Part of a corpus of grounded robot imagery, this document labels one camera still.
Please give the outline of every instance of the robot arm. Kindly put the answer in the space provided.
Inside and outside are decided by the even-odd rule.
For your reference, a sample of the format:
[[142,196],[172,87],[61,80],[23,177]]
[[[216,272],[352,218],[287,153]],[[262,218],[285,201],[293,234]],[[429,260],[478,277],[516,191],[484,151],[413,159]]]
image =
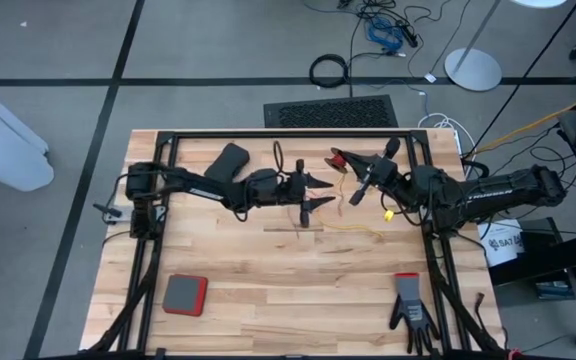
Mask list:
[[[163,187],[155,189],[157,176],[165,180]],[[218,201],[231,210],[240,221],[245,221],[253,207],[299,205],[300,223],[309,226],[309,216],[317,207],[335,199],[321,197],[309,199],[306,188],[329,188],[333,185],[313,178],[304,172],[304,161],[297,160],[296,170],[260,169],[239,182],[225,183],[186,170],[152,162],[140,162],[128,168],[126,197],[134,204],[131,218],[131,237],[153,238],[157,233],[157,215],[153,201],[162,195],[184,192]]]
[[398,148],[399,139],[392,138],[381,156],[361,156],[333,149],[335,155],[350,165],[361,183],[350,199],[352,205],[361,201],[368,187],[375,186],[395,200],[402,211],[413,213],[422,206],[428,208],[434,232],[443,233],[519,205],[556,206],[566,195],[557,173],[541,166],[462,182],[428,165],[417,166],[403,175],[391,160]]

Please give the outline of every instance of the white bucket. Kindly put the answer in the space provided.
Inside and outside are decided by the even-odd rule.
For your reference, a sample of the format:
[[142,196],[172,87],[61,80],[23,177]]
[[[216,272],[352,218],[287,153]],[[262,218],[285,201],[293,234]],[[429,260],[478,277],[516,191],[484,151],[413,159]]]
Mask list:
[[20,191],[48,185],[54,172],[48,145],[0,104],[0,182]]

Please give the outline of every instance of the yellow wire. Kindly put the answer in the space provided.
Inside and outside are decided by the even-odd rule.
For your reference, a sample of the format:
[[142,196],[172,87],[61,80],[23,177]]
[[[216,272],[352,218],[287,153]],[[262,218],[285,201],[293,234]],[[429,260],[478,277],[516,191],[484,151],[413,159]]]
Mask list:
[[515,136],[515,135],[517,135],[517,134],[519,134],[519,133],[522,133],[522,132],[524,132],[524,131],[528,131],[528,130],[530,130],[530,129],[534,129],[535,127],[537,127],[537,126],[539,126],[539,125],[541,125],[541,124],[543,124],[543,123],[545,123],[545,122],[547,122],[547,121],[549,121],[549,120],[552,120],[553,118],[561,115],[562,113],[564,113],[564,112],[566,112],[566,111],[572,110],[575,106],[576,106],[576,103],[568,106],[568,107],[565,108],[565,109],[561,109],[561,110],[559,110],[559,111],[557,111],[557,112],[554,112],[554,113],[552,113],[552,114],[550,114],[550,115],[548,115],[548,116],[545,116],[545,117],[543,117],[543,118],[535,121],[535,122],[532,123],[532,124],[528,124],[528,125],[520,128],[520,129],[514,130],[514,131],[512,131],[510,134],[505,135],[505,136],[502,136],[502,137],[500,137],[499,139],[496,139],[496,140],[492,141],[491,143],[486,144],[485,146],[480,147],[479,149],[477,149],[477,151],[476,151],[474,154],[478,154],[478,153],[480,153],[480,152],[483,152],[483,151],[485,151],[485,150],[488,150],[488,149],[490,149],[490,148],[493,148],[493,147],[495,147],[495,146],[497,146],[497,145],[505,142],[506,140],[510,139],[511,137],[513,137],[513,136]]
[[[346,178],[346,174],[342,174],[341,177],[339,177],[339,180],[337,180],[337,183],[335,184],[335,187],[338,188],[339,193],[335,193],[334,191],[332,191],[331,193],[337,194],[340,196],[339,199],[339,203],[337,204],[337,212],[339,213],[339,217],[342,217],[342,211],[341,211],[341,205],[343,204],[344,201],[344,192],[342,189],[342,186],[344,184],[344,180]],[[313,215],[315,215],[315,219],[317,219],[322,225],[327,226],[331,229],[337,229],[337,230],[365,230],[368,231],[370,233],[373,233],[379,237],[384,237],[383,233],[380,233],[379,231],[373,230],[371,228],[369,228],[368,226],[365,225],[345,225],[345,226],[341,226],[341,225],[333,225],[330,224],[324,220],[321,219],[321,217],[318,214],[319,209],[315,210]]]
[[327,226],[329,228],[332,229],[337,229],[337,230],[365,230],[368,232],[371,232],[379,237],[384,237],[384,234],[380,233],[377,230],[373,230],[371,228],[369,228],[368,226],[365,225],[346,225],[346,226],[340,226],[340,225],[332,225],[330,223],[327,223],[325,221],[323,221],[319,215],[317,214],[317,210],[315,210],[314,215],[315,215],[315,219],[317,219],[320,223],[322,223],[324,226]]

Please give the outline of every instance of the wooden tabletop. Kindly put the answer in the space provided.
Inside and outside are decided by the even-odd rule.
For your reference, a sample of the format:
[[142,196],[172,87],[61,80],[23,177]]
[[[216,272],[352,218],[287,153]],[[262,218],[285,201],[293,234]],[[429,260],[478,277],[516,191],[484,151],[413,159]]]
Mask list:
[[[157,130],[133,131],[123,172],[130,164],[152,160],[156,134]],[[462,179],[452,132],[432,129],[428,137],[435,166]],[[250,152],[243,177],[255,169],[275,167],[273,140],[184,139],[177,166],[203,174],[223,147],[234,142]],[[395,331],[388,328],[396,297],[392,274],[396,272],[421,274],[422,299],[436,319],[420,229],[403,216],[385,222],[377,190],[369,191],[359,206],[349,205],[356,179],[348,174],[340,183],[340,174],[323,161],[330,156],[330,147],[365,155],[381,153],[387,138],[278,140],[286,171],[292,171],[295,161],[303,158],[313,176],[340,184],[334,190],[316,189],[312,196],[339,193],[341,189],[344,201],[322,206],[311,216],[310,228],[301,229],[297,206],[253,208],[249,220],[241,223],[218,202],[188,194],[171,195],[148,353],[165,347],[168,354],[404,355],[408,339],[405,324]],[[404,146],[394,161],[402,173],[410,169]],[[128,203],[123,186],[116,202]],[[125,230],[127,225],[111,226],[108,235]],[[465,227],[462,233],[478,238],[474,226]],[[451,243],[464,305],[473,313],[476,294],[484,293],[483,321],[503,344],[483,253],[459,238]],[[81,348],[94,344],[123,307],[135,245],[126,235],[111,239],[105,246]],[[148,255],[144,264],[149,262]],[[163,311],[163,295],[172,274],[209,279],[201,317]],[[452,344],[458,348],[454,314],[445,304]],[[139,308],[133,318],[137,321],[133,321],[129,348],[136,344],[140,314]]]

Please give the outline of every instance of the glove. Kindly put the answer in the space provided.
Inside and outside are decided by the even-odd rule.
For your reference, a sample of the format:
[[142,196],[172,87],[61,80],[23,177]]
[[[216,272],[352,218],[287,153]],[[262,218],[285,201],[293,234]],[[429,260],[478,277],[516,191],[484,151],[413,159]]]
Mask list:
[[412,353],[414,345],[417,355],[421,356],[422,344],[431,352],[430,333],[439,340],[439,330],[419,298],[419,274],[395,274],[395,283],[399,295],[390,316],[390,329],[394,330],[403,318],[408,325],[408,354]]

